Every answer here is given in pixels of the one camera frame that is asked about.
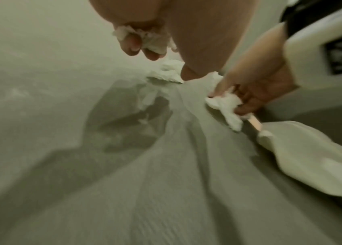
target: wrinkled sheet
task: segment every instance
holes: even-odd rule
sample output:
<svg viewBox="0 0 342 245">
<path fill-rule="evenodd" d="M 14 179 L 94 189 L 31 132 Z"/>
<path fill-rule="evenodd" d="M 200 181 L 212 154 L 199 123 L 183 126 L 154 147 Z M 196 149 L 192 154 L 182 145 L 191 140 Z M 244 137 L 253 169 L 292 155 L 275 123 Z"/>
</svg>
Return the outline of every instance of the wrinkled sheet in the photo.
<svg viewBox="0 0 342 245">
<path fill-rule="evenodd" d="M 207 80 L 148 82 L 111 32 L 87 1 L 0 1 L 0 245 L 342 245 Z"/>
</svg>

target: black sleeve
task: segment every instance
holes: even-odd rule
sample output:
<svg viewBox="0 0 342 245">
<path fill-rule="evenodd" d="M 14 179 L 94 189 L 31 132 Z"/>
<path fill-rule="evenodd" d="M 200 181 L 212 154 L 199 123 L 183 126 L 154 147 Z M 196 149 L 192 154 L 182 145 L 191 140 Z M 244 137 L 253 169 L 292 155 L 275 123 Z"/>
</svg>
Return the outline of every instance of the black sleeve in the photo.
<svg viewBox="0 0 342 245">
<path fill-rule="evenodd" d="M 282 21 L 286 22 L 288 37 L 314 22 L 342 9 L 342 0 L 300 0 L 286 9 Z"/>
</svg>

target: black strap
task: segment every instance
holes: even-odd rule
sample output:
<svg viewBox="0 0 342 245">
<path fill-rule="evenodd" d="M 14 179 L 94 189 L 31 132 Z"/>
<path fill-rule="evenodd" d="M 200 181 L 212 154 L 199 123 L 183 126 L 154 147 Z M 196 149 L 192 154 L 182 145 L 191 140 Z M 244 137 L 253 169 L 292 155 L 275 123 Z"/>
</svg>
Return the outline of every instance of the black strap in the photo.
<svg viewBox="0 0 342 245">
<path fill-rule="evenodd" d="M 282 16 L 287 24 L 288 37 L 340 9 L 342 0 L 300 0 L 287 8 Z"/>
</svg>

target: white cloth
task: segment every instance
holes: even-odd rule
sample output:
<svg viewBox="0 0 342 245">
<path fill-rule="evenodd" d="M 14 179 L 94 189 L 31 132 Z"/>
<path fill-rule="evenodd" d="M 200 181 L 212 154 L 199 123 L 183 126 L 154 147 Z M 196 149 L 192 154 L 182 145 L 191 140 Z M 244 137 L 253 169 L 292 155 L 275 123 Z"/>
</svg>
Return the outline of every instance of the white cloth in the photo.
<svg viewBox="0 0 342 245">
<path fill-rule="evenodd" d="M 322 132 L 295 121 L 263 123 L 257 141 L 288 176 L 342 197 L 342 146 Z"/>
<path fill-rule="evenodd" d="M 213 86 L 216 86 L 222 79 L 222 76 L 218 73 L 213 73 L 212 76 Z M 229 127 L 236 132 L 241 131 L 244 124 L 243 121 L 250 119 L 252 116 L 251 113 L 245 116 L 238 116 L 234 113 L 234 109 L 241 105 L 242 101 L 237 95 L 231 93 L 231 90 L 225 92 L 223 97 L 206 98 L 205 101 L 210 108 L 219 110 L 225 117 Z"/>
<path fill-rule="evenodd" d="M 154 32 L 140 29 L 135 30 L 131 26 L 126 25 L 117 27 L 113 32 L 113 35 L 116 36 L 119 41 L 122 41 L 130 33 L 135 33 L 142 38 L 143 49 L 151 50 L 157 54 L 166 54 L 168 47 L 176 50 L 176 46 L 165 28 L 161 28 L 157 32 Z"/>
<path fill-rule="evenodd" d="M 165 60 L 159 69 L 151 71 L 147 77 L 154 77 L 159 80 L 184 83 L 180 77 L 184 62 L 178 60 Z"/>
</svg>

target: white fabric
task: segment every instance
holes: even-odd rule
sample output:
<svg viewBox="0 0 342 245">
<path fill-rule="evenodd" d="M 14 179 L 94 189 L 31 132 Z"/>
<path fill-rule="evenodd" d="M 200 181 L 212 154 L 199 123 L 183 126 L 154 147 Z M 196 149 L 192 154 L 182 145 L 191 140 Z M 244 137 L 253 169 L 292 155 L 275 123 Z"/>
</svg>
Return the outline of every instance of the white fabric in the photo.
<svg viewBox="0 0 342 245">
<path fill-rule="evenodd" d="M 184 83 L 182 78 L 180 77 L 180 73 L 182 71 L 184 62 L 166 59 L 164 63 L 160 66 L 159 69 L 155 69 L 151 71 L 147 77 L 154 77 L 159 80 L 176 82 L 176 83 Z"/>
<path fill-rule="evenodd" d="M 342 146 L 322 132 L 295 121 L 263 123 L 257 141 L 285 174 L 342 197 Z"/>
<path fill-rule="evenodd" d="M 221 75 L 217 72 L 213 73 L 213 87 L 215 87 L 221 79 Z M 243 121 L 250 119 L 252 114 L 238 116 L 234 113 L 234 109 L 241 105 L 242 101 L 237 95 L 232 93 L 231 90 L 227 91 L 223 97 L 206 98 L 205 101 L 210 108 L 219 110 L 222 113 L 232 130 L 239 132 L 242 129 Z"/>
<path fill-rule="evenodd" d="M 157 54 L 166 54 L 168 47 L 176 50 L 176 46 L 172 41 L 170 34 L 168 34 L 168 32 L 164 28 L 158 30 L 157 32 L 154 32 L 143 31 L 140 29 L 135 30 L 128 25 L 119 26 L 113 32 L 113 35 L 116 36 L 119 41 L 122 41 L 130 33 L 138 34 L 142 38 L 143 49 L 149 49 Z"/>
</svg>

